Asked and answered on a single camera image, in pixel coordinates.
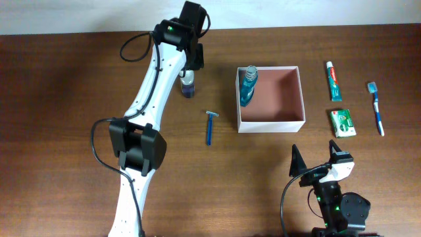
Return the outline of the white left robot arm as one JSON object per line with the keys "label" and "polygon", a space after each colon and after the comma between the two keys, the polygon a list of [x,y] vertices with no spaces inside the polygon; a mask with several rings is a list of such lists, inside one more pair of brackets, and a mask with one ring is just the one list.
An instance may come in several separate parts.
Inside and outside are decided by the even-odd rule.
{"label": "white left robot arm", "polygon": [[144,236],[141,216],[151,179],[161,166],[166,142],[161,118],[178,76],[192,77],[203,68],[199,38],[209,23],[206,10],[186,1],[178,18],[163,20],[150,32],[151,62],[142,85],[122,118],[109,119],[109,132],[121,176],[116,215],[109,236]]}

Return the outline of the clear spray bottle blue liquid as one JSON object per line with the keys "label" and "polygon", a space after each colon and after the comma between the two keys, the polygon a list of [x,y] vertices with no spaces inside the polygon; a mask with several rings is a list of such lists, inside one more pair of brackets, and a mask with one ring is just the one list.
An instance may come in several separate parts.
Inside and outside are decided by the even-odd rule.
{"label": "clear spray bottle blue liquid", "polygon": [[183,96],[186,98],[192,98],[195,93],[194,71],[181,70],[179,77]]}

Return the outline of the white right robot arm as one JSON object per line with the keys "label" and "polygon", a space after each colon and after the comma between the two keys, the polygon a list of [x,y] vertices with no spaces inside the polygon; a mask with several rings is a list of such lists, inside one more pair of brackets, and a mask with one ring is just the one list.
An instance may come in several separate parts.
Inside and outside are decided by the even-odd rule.
{"label": "white right robot arm", "polygon": [[296,145],[292,145],[289,176],[299,179],[301,187],[311,186],[316,196],[324,228],[314,227],[312,236],[358,236],[366,228],[370,202],[354,192],[343,193],[339,181],[355,166],[353,156],[329,141],[329,161],[308,168]]}

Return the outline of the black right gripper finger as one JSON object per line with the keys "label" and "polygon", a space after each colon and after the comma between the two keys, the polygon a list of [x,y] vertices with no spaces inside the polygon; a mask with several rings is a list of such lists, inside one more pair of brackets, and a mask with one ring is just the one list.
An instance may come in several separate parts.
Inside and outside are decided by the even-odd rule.
{"label": "black right gripper finger", "polygon": [[292,157],[289,169],[289,176],[296,177],[300,174],[305,173],[308,170],[308,168],[299,152],[298,147],[295,144],[292,145],[291,155]]}
{"label": "black right gripper finger", "polygon": [[329,141],[329,150],[330,150],[331,155],[333,155],[334,153],[337,153],[337,152],[342,152],[342,150],[339,148],[339,146],[333,140]]}

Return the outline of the green white toothpaste tube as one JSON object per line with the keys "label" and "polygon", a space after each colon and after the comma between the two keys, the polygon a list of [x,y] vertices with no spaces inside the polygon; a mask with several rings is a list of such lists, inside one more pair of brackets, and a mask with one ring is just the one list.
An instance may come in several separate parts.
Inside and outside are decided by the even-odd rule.
{"label": "green white toothpaste tube", "polygon": [[342,95],[336,78],[335,68],[331,61],[326,63],[326,69],[328,73],[328,81],[330,84],[331,100],[342,101]]}

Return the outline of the green soap bar packet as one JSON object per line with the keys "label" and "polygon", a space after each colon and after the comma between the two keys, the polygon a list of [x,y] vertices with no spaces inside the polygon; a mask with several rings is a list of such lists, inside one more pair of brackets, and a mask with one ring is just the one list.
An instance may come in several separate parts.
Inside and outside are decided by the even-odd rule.
{"label": "green soap bar packet", "polygon": [[356,136],[355,126],[348,109],[330,112],[336,138]]}

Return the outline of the blue white toothbrush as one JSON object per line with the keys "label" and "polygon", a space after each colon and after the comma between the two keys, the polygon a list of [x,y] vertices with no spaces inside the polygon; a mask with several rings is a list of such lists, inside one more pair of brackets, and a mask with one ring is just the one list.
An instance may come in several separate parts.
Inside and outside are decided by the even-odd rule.
{"label": "blue white toothbrush", "polygon": [[376,114],[376,120],[377,120],[379,133],[381,136],[385,136],[382,119],[380,115],[380,110],[378,106],[378,89],[375,82],[368,83],[368,91],[373,95],[373,98],[374,98],[373,106],[374,106],[374,112]]}

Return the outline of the teal mouthwash bottle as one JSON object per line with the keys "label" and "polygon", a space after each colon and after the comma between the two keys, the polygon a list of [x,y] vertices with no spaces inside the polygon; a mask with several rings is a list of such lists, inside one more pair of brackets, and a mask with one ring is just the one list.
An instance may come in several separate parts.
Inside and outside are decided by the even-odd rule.
{"label": "teal mouthwash bottle", "polygon": [[240,89],[240,105],[246,107],[251,101],[255,85],[258,80],[258,70],[256,66],[250,65],[246,68],[245,76]]}

